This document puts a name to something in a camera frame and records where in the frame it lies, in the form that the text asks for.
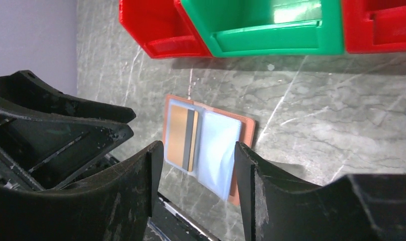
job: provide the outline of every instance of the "gray marble surface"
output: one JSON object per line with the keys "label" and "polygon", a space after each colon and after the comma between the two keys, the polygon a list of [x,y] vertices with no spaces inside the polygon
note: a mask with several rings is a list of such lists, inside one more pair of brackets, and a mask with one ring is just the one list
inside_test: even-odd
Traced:
{"label": "gray marble surface", "polygon": [[[345,173],[406,172],[406,53],[152,60],[118,22],[118,1],[78,1],[78,95],[128,106],[127,158],[162,138],[165,95],[254,118],[254,149],[325,185]],[[221,240],[240,208],[165,165],[159,191]]]}

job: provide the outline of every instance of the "storage bin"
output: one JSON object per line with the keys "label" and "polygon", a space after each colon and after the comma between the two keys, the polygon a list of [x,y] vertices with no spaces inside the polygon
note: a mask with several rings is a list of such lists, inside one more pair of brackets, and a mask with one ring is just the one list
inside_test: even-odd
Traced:
{"label": "storage bin", "polygon": [[182,0],[215,57],[342,54],[340,0]]}
{"label": "storage bin", "polygon": [[179,0],[120,0],[119,20],[151,58],[212,57]]}
{"label": "storage bin", "polygon": [[406,0],[342,0],[349,53],[406,51]]}

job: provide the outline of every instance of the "gray wall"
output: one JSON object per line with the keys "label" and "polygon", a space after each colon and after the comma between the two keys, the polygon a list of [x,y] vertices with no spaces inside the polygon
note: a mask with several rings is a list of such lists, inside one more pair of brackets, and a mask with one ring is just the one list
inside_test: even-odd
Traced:
{"label": "gray wall", "polygon": [[76,0],[0,0],[0,76],[30,69],[77,94]]}

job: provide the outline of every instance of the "red plastic container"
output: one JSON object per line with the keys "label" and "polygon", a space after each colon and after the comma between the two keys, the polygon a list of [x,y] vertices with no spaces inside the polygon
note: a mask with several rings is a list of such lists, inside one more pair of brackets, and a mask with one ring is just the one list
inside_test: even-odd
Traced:
{"label": "red plastic container", "polygon": [[406,0],[342,0],[348,53],[406,51]]}
{"label": "red plastic container", "polygon": [[119,20],[151,58],[212,57],[180,0],[120,0]]}

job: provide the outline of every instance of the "green bin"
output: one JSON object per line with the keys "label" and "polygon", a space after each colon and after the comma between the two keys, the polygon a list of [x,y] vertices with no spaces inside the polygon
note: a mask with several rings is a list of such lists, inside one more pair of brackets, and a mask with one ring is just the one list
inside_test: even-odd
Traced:
{"label": "green bin", "polygon": [[181,0],[215,57],[344,53],[340,0]]}

